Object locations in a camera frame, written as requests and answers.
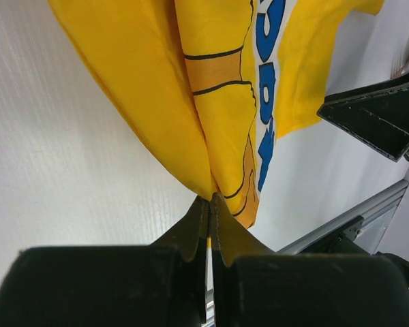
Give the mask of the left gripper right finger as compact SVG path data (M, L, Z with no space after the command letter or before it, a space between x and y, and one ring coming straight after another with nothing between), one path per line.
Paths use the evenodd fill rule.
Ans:
M225 267L249 255L274 255L275 252L254 237L230 213L224 197L214 193L209 203L211 248Z

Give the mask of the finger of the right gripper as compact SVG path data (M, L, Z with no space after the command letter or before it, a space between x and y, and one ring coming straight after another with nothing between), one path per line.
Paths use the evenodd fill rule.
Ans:
M325 97L317 115L392 161L409 161L409 72Z

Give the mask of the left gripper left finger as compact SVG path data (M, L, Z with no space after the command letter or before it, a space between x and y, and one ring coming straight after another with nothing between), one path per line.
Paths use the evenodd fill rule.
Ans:
M186 214L152 246L176 247L185 262L207 261L209 202L197 196Z

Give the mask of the yellow pikachu cloth placemat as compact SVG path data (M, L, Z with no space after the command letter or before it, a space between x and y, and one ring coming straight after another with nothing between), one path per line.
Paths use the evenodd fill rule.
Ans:
M51 1L92 77L180 183L254 225L275 141L317 123L337 30L381 1Z

